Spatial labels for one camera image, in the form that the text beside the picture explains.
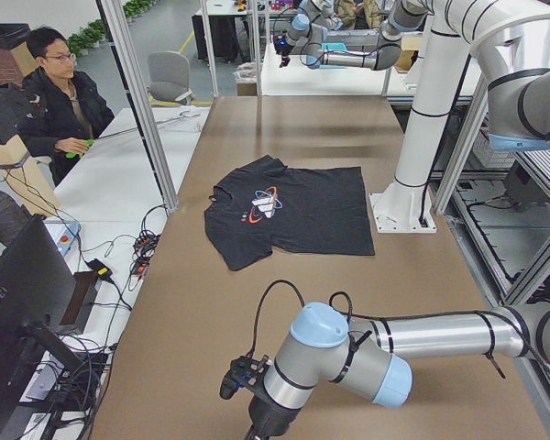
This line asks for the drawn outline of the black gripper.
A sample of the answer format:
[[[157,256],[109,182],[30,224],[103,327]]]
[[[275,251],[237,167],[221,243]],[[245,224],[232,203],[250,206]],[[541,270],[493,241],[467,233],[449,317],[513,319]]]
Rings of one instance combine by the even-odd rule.
[[[271,439],[283,436],[298,415],[297,409],[288,409],[269,396],[255,394],[248,406],[251,425],[246,439]]]
[[[279,34],[274,36],[274,49],[275,52],[282,56],[280,59],[280,68],[285,68],[289,65],[289,57],[292,50],[292,46],[288,43],[285,34]]]

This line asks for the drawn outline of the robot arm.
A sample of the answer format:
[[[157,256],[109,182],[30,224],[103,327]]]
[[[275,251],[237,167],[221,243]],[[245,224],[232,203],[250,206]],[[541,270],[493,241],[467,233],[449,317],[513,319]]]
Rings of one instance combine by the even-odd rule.
[[[397,1],[377,30],[339,29],[322,1],[305,1],[289,30],[273,40],[281,63],[299,56],[310,69],[325,65],[382,71],[400,57],[402,38],[427,17],[432,27],[415,110],[447,105],[456,74],[477,60],[487,82],[489,140],[499,150],[550,148],[550,5],[539,1]]]
[[[410,359],[474,354],[529,358],[550,372],[550,303],[361,320],[311,302],[275,357],[247,358],[235,377],[252,393],[247,437],[284,435],[322,381],[396,408],[412,387]]]

